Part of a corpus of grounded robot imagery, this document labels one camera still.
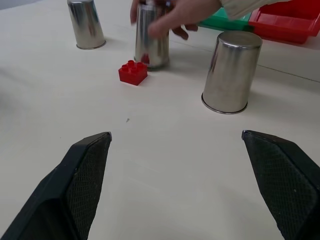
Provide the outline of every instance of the sleeve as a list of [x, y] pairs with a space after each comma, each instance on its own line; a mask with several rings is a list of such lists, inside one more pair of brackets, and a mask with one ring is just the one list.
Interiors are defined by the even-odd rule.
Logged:
[[290, 0], [220, 0], [229, 19], [235, 20], [268, 4]]

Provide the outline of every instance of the plastic bin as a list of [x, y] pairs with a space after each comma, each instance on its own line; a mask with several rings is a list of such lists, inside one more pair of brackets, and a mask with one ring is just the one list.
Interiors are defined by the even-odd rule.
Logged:
[[252, 31], [253, 28], [249, 26], [248, 23], [250, 16], [251, 13], [247, 14], [246, 16], [240, 19], [230, 21], [228, 19], [225, 9], [222, 7], [214, 15], [202, 21], [200, 23], [200, 26], [208, 29], [218, 30]]
[[292, 0], [252, 12], [249, 25], [260, 37], [303, 44], [320, 30], [320, 0]]

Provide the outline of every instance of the metal cup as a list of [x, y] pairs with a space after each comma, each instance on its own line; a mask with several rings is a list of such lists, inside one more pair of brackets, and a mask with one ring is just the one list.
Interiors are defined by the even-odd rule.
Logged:
[[94, 0], [67, 0], [75, 34], [80, 49], [96, 49], [106, 44]]
[[156, 4], [154, 1], [138, 5], [134, 59], [149, 68], [161, 67], [169, 62], [169, 33], [160, 39], [148, 35], [149, 25], [165, 15], [167, 9], [165, 4]]
[[245, 31], [226, 31], [217, 37], [202, 102], [221, 114], [246, 109], [262, 39]]

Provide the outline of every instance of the white table surface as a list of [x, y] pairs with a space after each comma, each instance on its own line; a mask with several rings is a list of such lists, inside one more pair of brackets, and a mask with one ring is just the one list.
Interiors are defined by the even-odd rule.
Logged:
[[110, 131], [90, 240], [281, 240], [241, 132], [291, 140], [320, 164], [317, 39], [265, 41], [247, 110], [222, 115], [201, 102], [218, 31], [172, 36], [171, 66], [135, 87], [118, 76], [134, 52], [130, 0], [96, 7], [108, 38], [96, 50], [75, 47], [64, 0], [0, 11], [0, 235], [73, 143]]

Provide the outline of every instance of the red plastic tray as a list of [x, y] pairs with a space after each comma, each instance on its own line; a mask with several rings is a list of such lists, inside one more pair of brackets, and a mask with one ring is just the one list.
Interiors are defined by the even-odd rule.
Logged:
[[320, 0], [291, 0], [252, 12], [249, 25], [263, 38], [303, 44], [320, 30]]

